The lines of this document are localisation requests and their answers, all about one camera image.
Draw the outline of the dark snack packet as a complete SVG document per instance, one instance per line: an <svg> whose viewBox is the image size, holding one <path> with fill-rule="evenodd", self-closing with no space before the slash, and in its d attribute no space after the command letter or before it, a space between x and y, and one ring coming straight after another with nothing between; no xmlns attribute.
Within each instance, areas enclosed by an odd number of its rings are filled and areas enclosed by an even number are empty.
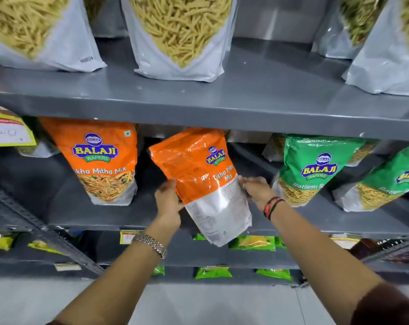
<svg viewBox="0 0 409 325"><path fill-rule="evenodd" d="M381 261L390 256L409 251L409 239L382 239L373 240L362 238L348 252L364 264Z"/></svg>

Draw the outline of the clear snack packet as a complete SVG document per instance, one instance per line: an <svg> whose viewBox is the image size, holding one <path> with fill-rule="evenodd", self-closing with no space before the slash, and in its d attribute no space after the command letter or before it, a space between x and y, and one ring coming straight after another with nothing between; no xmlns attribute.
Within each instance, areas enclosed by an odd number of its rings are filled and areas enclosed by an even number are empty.
<svg viewBox="0 0 409 325"><path fill-rule="evenodd" d="M273 133L267 142L262 156L269 162L284 162L284 148L286 141L286 134Z"/></svg>
<svg viewBox="0 0 409 325"><path fill-rule="evenodd" d="M33 132L36 145L35 146L17 146L14 149L25 157L32 158L50 158L60 154L60 150L56 147L54 140L42 126L40 120L34 116L23 116L24 123Z"/></svg>

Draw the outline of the silver wristwatch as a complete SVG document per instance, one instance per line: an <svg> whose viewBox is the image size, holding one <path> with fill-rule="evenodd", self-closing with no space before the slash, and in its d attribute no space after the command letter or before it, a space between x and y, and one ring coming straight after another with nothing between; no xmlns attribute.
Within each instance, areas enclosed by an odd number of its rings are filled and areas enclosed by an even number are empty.
<svg viewBox="0 0 409 325"><path fill-rule="evenodd" d="M141 242L150 246L160 256L161 259L165 259L167 256L167 249L165 248L165 246L155 240L153 237L144 234L143 232L135 235L132 239L132 242Z"/></svg>

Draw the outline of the person's right forearm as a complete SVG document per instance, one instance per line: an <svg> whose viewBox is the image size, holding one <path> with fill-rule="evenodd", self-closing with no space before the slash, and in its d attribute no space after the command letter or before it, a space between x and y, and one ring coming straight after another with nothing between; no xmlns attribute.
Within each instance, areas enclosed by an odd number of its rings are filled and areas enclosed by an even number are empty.
<svg viewBox="0 0 409 325"><path fill-rule="evenodd" d="M349 325L359 301L383 282L286 202L271 218L283 243L337 325Z"/></svg>

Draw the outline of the small yellow shelf label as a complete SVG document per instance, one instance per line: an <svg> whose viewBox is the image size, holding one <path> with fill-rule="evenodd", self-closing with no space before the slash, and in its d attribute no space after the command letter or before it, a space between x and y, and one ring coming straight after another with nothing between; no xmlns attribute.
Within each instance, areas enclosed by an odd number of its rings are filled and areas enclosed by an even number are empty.
<svg viewBox="0 0 409 325"><path fill-rule="evenodd" d="M134 237L140 234L142 230L121 230L120 231L120 245L130 245Z"/></svg>
<svg viewBox="0 0 409 325"><path fill-rule="evenodd" d="M339 233L331 234L330 238L345 250L351 250L363 238L362 235Z"/></svg>

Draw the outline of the small white shelf label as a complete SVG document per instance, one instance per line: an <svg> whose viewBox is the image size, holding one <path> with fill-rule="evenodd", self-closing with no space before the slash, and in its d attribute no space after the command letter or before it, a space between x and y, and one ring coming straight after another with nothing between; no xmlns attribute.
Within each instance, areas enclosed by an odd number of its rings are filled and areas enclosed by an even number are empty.
<svg viewBox="0 0 409 325"><path fill-rule="evenodd" d="M81 271L82 267L74 262L54 263L57 272Z"/></svg>

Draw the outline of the person's left forearm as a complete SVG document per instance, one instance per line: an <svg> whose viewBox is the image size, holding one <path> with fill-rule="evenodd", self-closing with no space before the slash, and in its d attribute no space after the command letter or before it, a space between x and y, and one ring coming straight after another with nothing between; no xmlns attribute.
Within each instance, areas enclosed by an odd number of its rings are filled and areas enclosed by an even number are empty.
<svg viewBox="0 0 409 325"><path fill-rule="evenodd" d="M142 231L168 247L177 230L155 219ZM160 256L132 242L116 261L46 325L127 325Z"/></svg>

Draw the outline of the brown sleeve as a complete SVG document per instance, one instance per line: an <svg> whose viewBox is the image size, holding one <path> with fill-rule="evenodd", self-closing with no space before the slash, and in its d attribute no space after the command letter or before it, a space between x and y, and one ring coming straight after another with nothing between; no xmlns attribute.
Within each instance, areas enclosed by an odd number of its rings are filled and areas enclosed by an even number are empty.
<svg viewBox="0 0 409 325"><path fill-rule="evenodd" d="M350 325L409 325L409 298L382 283L357 304Z"/></svg>

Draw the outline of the orange snack packet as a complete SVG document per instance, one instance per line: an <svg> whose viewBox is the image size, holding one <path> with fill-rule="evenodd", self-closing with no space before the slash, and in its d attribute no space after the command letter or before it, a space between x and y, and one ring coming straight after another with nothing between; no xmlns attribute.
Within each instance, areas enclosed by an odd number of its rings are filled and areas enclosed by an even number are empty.
<svg viewBox="0 0 409 325"><path fill-rule="evenodd" d="M177 195L211 244L227 245L252 225L224 130L191 127L148 151L167 179L176 180Z"/></svg>
<svg viewBox="0 0 409 325"><path fill-rule="evenodd" d="M94 205L128 206L137 193L137 128L130 122L39 117Z"/></svg>

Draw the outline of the grey metal shelf rack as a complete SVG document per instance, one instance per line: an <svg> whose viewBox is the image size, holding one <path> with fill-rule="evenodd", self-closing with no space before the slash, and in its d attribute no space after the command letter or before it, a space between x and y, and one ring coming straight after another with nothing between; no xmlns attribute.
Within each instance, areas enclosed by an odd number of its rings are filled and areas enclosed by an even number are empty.
<svg viewBox="0 0 409 325"><path fill-rule="evenodd" d="M307 53L303 46L235 39L225 64L225 74L213 83L197 81L157 81L133 72L129 41L101 41L100 53L108 67L93 72L62 72L50 70L8 69L0 65L0 106L18 115L48 116L55 119L102 120L139 124L207 125L227 129L262 131L265 129L296 129L301 133L361 133L355 129L368 129L370 135L386 137L386 124L404 124L407 121L391 118L366 117L361 106L361 117L337 111L338 102L343 110L349 103L369 101L361 92L349 88L337 91L336 70L340 65L330 61L320 63L317 57L302 58ZM348 99L350 93L354 98ZM71 252L69 261L82 268L76 276L95 278L102 274L123 247L115 247L115 232L143 229L156 213L154 192L165 180L163 173L151 162L146 150L138 156L138 194L127 206L101 206L87 197L77 176L60 154L48 159L20 156L12 147L0 147L0 230L28 231L33 238L48 238L61 251ZM321 193L300 212L327 234L353 233L366 238L403 239L389 254L409 249L409 200L391 203L383 211L371 216L350 215L332 204L330 193ZM283 284L280 279L256 279L252 271L258 267L274 266L291 269L294 285L300 285L301 271L287 251L267 257L263 252L230 251L227 247L193 243L196 225L186 212L184 221L169 250L168 273L174 280L192 280L193 270L214 263L234 268L233 283ZM59 230L84 230L81 247L94 248L86 255L78 246L71 245ZM54 275L54 261L60 257L31 259L42 256L30 252L20 241L12 256L3 257L0 276Z"/></svg>

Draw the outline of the yellow price tag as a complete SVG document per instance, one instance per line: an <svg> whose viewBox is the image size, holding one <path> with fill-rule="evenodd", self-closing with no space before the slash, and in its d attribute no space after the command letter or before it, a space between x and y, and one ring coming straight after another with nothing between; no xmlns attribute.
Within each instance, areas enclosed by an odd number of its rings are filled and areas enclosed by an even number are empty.
<svg viewBox="0 0 409 325"><path fill-rule="evenodd" d="M36 144L33 132L21 118L0 113L0 147L36 146Z"/></svg>

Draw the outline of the person's left hand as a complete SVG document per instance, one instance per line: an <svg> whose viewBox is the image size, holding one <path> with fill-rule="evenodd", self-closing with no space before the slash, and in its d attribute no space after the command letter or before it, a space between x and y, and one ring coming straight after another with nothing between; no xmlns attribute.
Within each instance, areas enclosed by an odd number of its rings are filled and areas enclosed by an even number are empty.
<svg viewBox="0 0 409 325"><path fill-rule="evenodd" d="M180 198L176 192L176 182L175 179L169 179L154 194L158 210L157 219L175 230L181 225L180 213L175 213L175 202Z"/></svg>

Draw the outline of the person's right hand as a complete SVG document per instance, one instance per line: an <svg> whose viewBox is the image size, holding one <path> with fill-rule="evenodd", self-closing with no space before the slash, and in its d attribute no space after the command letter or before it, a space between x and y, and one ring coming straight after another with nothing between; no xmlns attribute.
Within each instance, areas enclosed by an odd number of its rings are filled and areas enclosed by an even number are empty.
<svg viewBox="0 0 409 325"><path fill-rule="evenodd" d="M237 179L240 186L246 191L261 211L265 211L266 205L269 201L278 199L277 195L272 191L264 177L245 177L238 175Z"/></svg>

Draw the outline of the red and black wristband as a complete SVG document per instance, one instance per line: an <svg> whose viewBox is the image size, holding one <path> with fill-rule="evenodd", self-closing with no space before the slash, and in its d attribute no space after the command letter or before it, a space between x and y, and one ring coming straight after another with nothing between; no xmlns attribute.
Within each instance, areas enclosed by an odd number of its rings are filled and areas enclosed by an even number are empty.
<svg viewBox="0 0 409 325"><path fill-rule="evenodd" d="M280 202L284 202L285 200L283 198L280 198L278 196L272 197L266 204L263 209L263 215L271 221L272 218L272 213L274 212L277 204Z"/></svg>

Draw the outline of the white packet of yellow sticks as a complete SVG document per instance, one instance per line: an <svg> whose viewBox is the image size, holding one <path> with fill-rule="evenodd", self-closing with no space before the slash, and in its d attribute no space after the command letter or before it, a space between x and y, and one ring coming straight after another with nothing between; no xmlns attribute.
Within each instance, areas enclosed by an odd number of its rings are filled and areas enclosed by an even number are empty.
<svg viewBox="0 0 409 325"><path fill-rule="evenodd" d="M121 0L121 8L135 73L207 83L224 73L238 0Z"/></svg>
<svg viewBox="0 0 409 325"><path fill-rule="evenodd" d="M409 96L409 0L387 0L342 78L368 93Z"/></svg>
<svg viewBox="0 0 409 325"><path fill-rule="evenodd" d="M83 0L0 0L0 65L67 72L107 66Z"/></svg>
<svg viewBox="0 0 409 325"><path fill-rule="evenodd" d="M311 48L325 58L352 60L387 0L329 0Z"/></svg>

